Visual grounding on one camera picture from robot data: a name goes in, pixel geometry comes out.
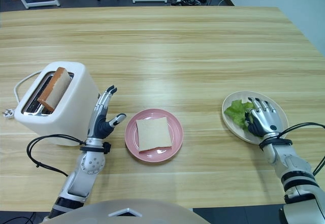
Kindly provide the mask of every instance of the lettuce leaf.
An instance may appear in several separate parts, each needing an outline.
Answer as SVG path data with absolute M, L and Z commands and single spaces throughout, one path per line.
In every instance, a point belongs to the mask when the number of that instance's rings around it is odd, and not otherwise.
M 224 113 L 228 115 L 235 124 L 237 124 L 243 130 L 248 130 L 245 123 L 245 112 L 249 112 L 250 109 L 254 109 L 254 105 L 251 102 L 242 103 L 242 100 L 232 101 L 232 105 L 229 106 Z

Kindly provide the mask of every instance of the beige plate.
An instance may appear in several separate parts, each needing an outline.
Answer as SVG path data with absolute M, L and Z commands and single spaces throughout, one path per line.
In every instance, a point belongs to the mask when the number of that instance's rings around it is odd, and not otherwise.
M 261 138 L 254 136 L 250 132 L 242 130 L 238 125 L 236 125 L 233 122 L 233 120 L 229 116 L 224 114 L 224 111 L 229 106 L 232 105 L 232 101 L 242 100 L 242 103 L 245 103 L 245 102 L 249 102 L 248 97 L 259 98 L 261 100 L 268 101 L 269 103 L 271 103 L 280 116 L 280 119 L 281 119 L 281 122 L 283 125 L 283 129 L 286 129 L 289 127 L 288 119 L 287 119 L 284 111 L 277 103 L 275 103 L 274 100 L 270 99 L 269 97 L 267 97 L 261 93 L 257 93 L 257 92 L 253 92 L 253 91 L 238 91 L 238 92 L 234 92 L 234 93 L 228 95 L 228 97 L 225 98 L 225 100 L 222 103 L 222 119 L 223 119 L 224 123 L 227 125 L 227 127 L 229 128 L 229 130 L 232 131 L 238 138 L 245 140 L 246 142 L 252 143 L 252 144 L 259 144 L 260 142 L 262 142 Z

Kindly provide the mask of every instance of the pink plate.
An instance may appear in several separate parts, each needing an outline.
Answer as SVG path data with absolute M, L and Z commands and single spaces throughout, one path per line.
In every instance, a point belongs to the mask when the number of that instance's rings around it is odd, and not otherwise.
M 169 135 L 172 140 L 172 147 L 164 148 L 155 148 L 146 151 L 139 152 L 139 137 L 138 137 L 138 128 L 136 120 L 140 119 L 158 119 L 162 117 L 167 117 Z M 148 109 L 140 111 L 138 114 L 134 115 L 131 120 L 128 122 L 125 129 L 125 144 L 129 151 L 138 159 L 141 159 L 145 162 L 162 162 L 174 154 L 182 146 L 183 142 L 183 128 L 177 118 L 161 109 Z

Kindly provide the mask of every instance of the wood grain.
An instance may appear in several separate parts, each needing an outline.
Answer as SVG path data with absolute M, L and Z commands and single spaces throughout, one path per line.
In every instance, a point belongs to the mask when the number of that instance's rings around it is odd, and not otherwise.
M 224 98 L 253 90 L 274 99 L 289 124 L 324 123 L 325 59 L 276 8 L 140 7 L 29 10 L 1 14 L 0 110 L 16 105 L 12 89 L 58 60 L 84 63 L 100 90 L 118 87 L 110 115 L 127 120 L 109 137 L 112 150 L 88 203 L 125 198 L 184 207 L 284 203 L 283 189 L 259 148 L 226 128 Z M 26 81 L 23 94 L 31 85 Z M 173 113 L 184 128 L 171 160 L 148 164 L 124 145 L 140 110 Z M 291 133 L 297 153 L 315 167 L 324 155 L 321 129 Z M 49 211 L 64 176 L 37 169 L 25 148 L 36 136 L 0 119 L 0 210 Z M 40 143 L 34 155 L 66 172 L 77 147 Z M 317 175 L 325 187 L 325 174 Z

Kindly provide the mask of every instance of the toaster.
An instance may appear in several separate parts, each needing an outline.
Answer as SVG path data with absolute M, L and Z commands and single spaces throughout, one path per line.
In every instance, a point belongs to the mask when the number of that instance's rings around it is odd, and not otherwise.
M 51 112 L 38 101 L 38 97 L 59 67 L 67 70 L 71 82 L 56 108 Z M 84 141 L 99 95 L 99 90 L 85 65 L 78 62 L 53 62 L 41 71 L 25 93 L 15 110 L 14 117 L 40 136 L 67 134 Z M 48 140 L 59 145 L 78 145 L 77 142 L 68 139 L 49 138 Z

